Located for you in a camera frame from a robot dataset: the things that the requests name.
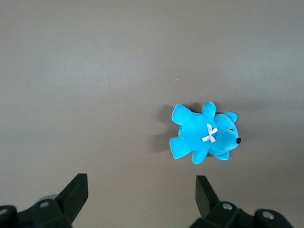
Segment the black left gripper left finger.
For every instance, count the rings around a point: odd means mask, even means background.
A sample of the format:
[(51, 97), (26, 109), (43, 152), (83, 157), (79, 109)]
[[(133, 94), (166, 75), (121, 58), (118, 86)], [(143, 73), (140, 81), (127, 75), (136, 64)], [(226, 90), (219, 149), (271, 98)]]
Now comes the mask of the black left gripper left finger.
[(0, 207), (2, 228), (71, 228), (88, 199), (86, 173), (77, 174), (53, 199), (42, 199), (27, 210), (13, 205)]

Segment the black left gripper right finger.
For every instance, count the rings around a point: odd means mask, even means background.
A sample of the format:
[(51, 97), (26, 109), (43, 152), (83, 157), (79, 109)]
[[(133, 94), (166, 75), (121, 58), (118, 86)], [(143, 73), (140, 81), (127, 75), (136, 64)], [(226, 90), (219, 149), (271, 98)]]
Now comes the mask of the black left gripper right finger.
[(290, 228), (289, 221), (270, 209), (247, 214), (234, 203), (220, 200), (206, 176), (196, 177), (195, 200), (200, 212), (192, 228)]

